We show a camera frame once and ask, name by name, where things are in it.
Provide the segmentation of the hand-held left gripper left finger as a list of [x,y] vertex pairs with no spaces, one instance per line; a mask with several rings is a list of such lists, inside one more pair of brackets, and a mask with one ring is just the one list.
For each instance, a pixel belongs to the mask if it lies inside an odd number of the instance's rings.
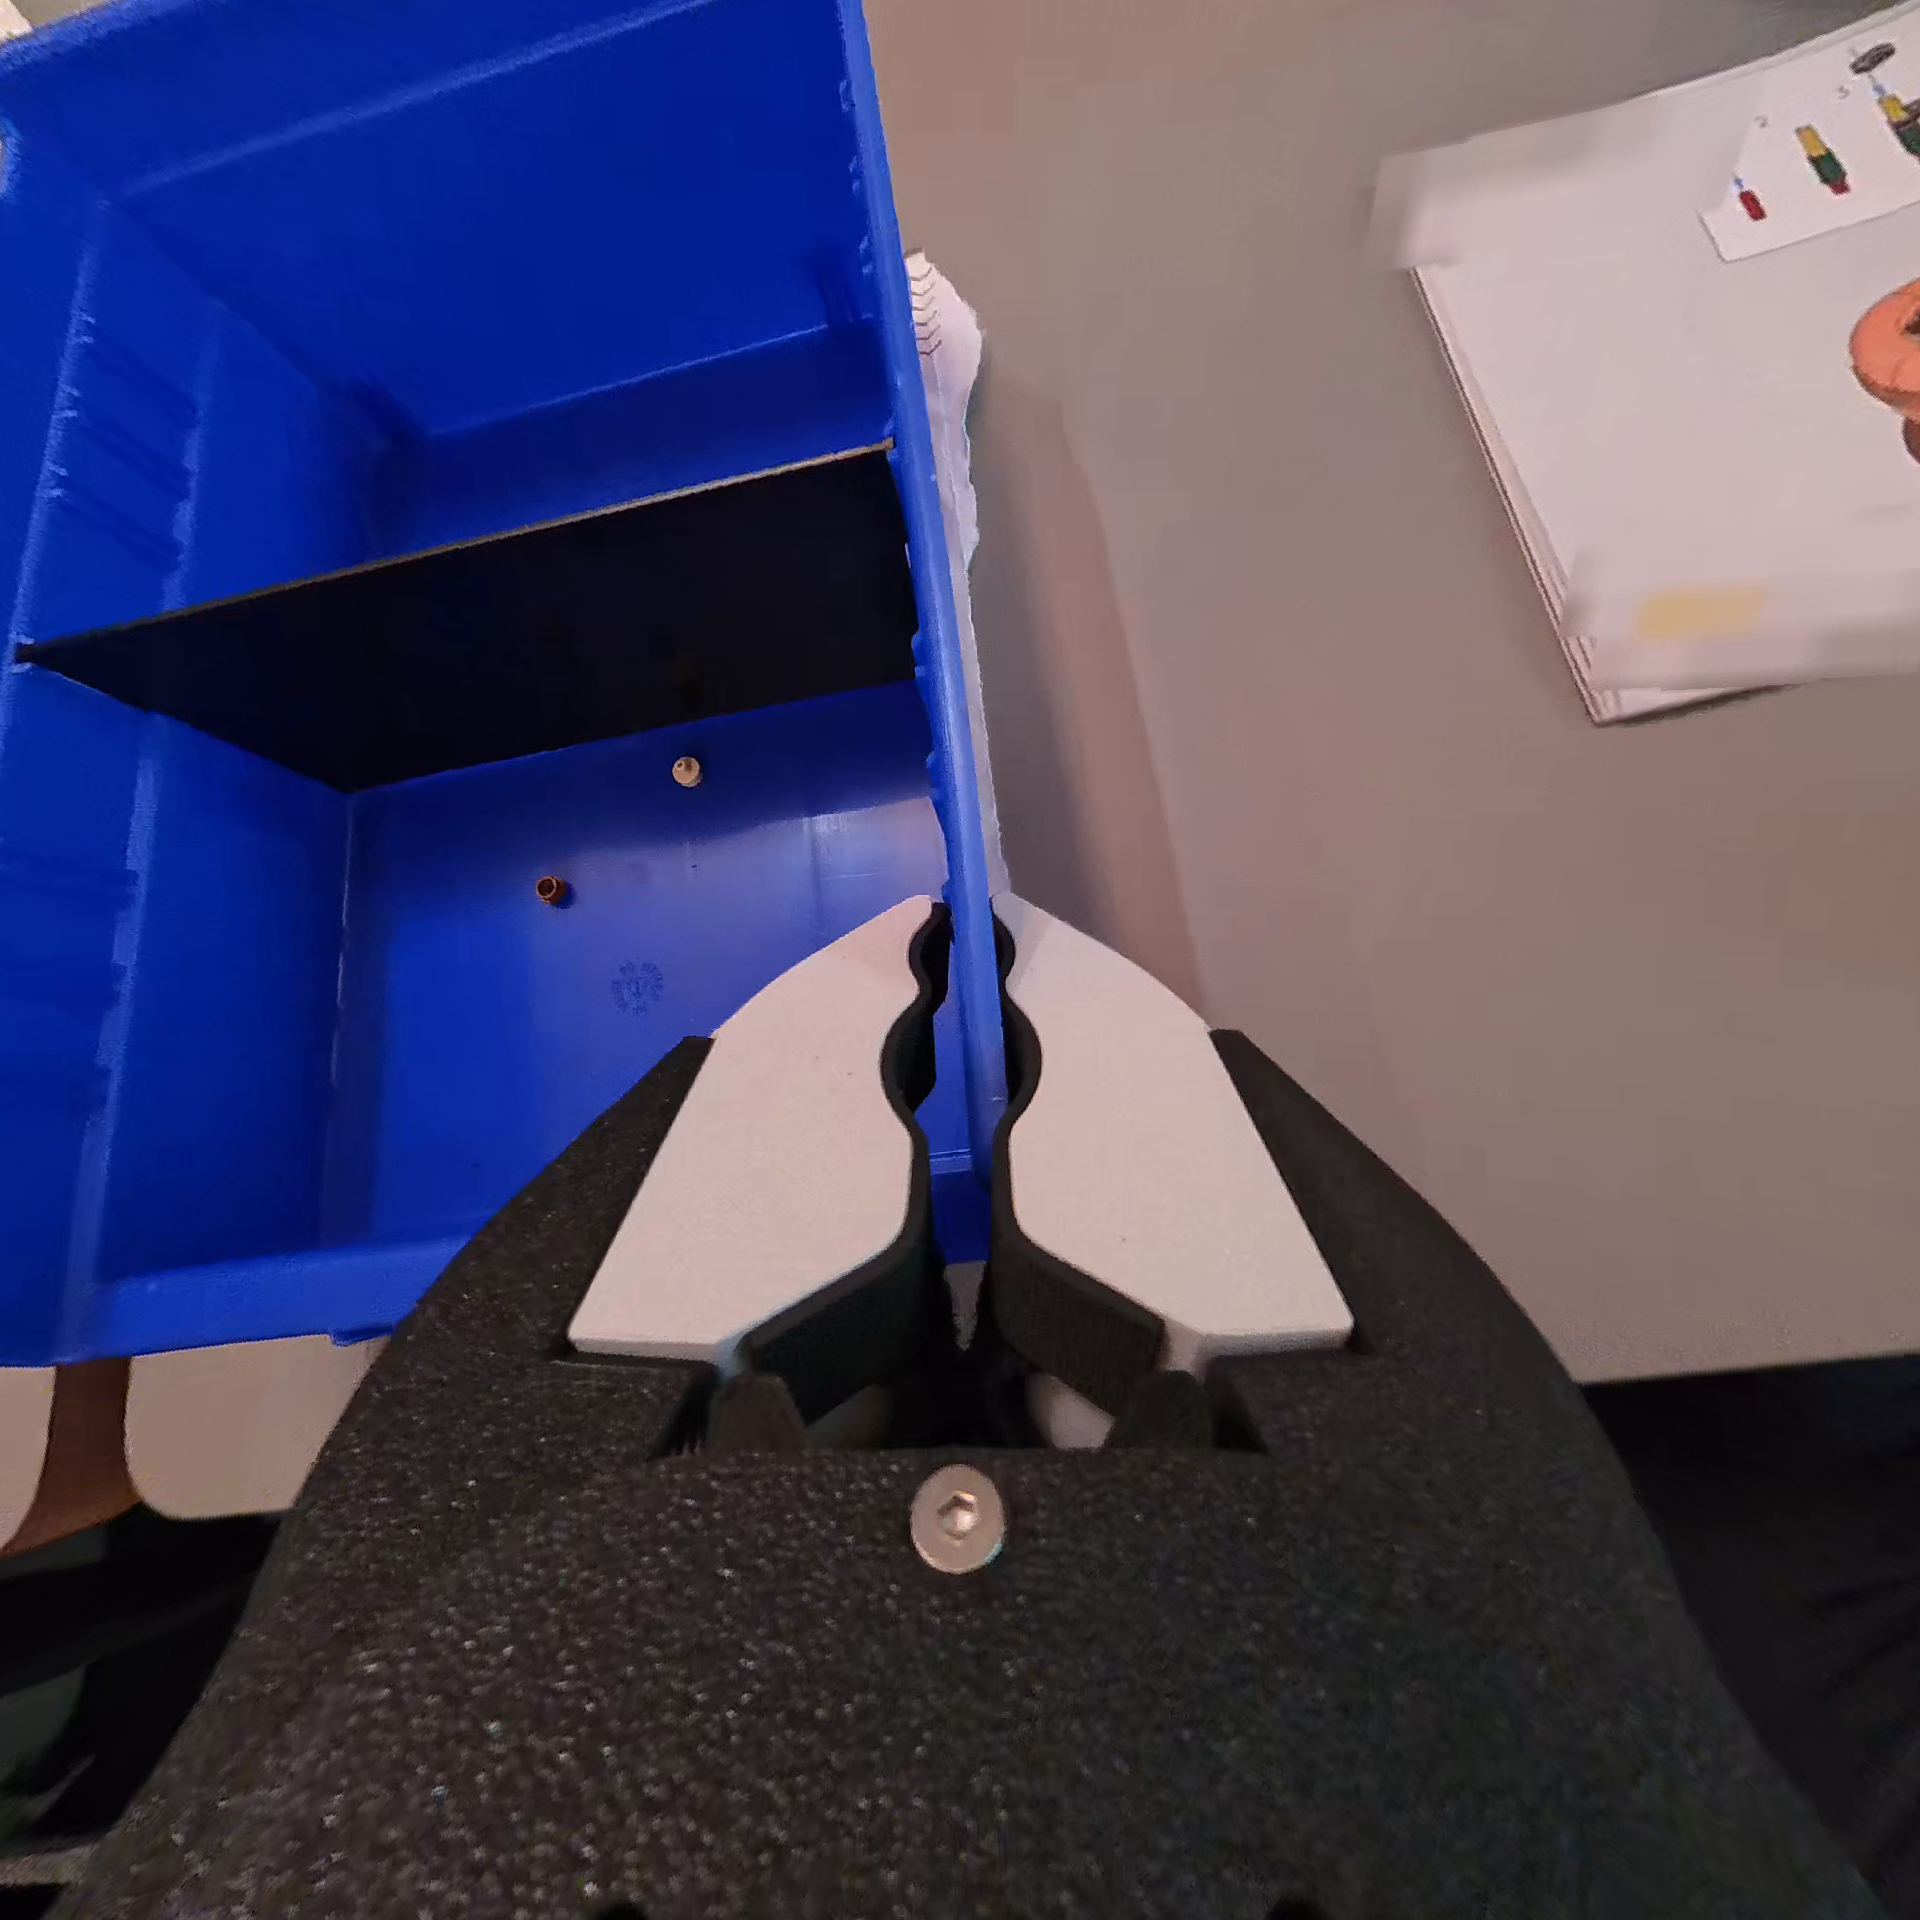
[[909,896],[723,1022],[566,1326],[590,1359],[772,1377],[812,1424],[948,1314],[918,1107],[951,915]]

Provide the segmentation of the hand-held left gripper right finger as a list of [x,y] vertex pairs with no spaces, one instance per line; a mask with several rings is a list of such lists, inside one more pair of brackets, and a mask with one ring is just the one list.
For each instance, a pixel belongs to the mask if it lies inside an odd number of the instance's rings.
[[994,898],[1007,1108],[992,1330],[1038,1424],[1112,1424],[1146,1378],[1333,1353],[1346,1305],[1213,1030],[1139,963]]

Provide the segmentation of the blue plastic bin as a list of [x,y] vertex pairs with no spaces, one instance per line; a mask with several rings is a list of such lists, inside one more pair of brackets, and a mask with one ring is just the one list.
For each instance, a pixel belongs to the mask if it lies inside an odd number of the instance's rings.
[[[5,1364],[392,1328],[909,896],[955,920],[924,1116],[978,1244],[987,865],[862,7],[109,4],[5,41],[2,120]],[[344,795],[15,664],[878,444],[892,686]]]

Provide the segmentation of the grey desk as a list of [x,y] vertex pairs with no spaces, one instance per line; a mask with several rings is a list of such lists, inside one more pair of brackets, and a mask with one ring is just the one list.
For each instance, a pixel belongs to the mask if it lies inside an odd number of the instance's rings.
[[1014,891],[1246,1032],[1579,1378],[1915,1352],[1915,683],[1595,730],[1379,162],[1870,4],[868,4],[984,330]]

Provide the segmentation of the black bin divider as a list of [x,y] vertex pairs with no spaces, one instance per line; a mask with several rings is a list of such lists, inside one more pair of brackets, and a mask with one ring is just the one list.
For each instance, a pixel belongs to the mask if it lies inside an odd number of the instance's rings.
[[22,640],[31,674],[356,795],[909,681],[883,444]]

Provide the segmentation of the toy instruction booklet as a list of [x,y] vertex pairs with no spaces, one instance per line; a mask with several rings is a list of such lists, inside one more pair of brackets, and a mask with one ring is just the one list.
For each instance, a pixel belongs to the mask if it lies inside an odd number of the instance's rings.
[[1620,724],[1918,660],[1918,478],[1850,339],[1915,280],[1915,4],[1388,161],[1579,697]]

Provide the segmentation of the orange toy flower pot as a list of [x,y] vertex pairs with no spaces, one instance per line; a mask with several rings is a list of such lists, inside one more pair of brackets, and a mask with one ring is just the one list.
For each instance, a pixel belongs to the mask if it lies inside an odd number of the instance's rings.
[[1855,384],[1900,418],[1903,449],[1918,463],[1918,280],[1862,311],[1850,358]]

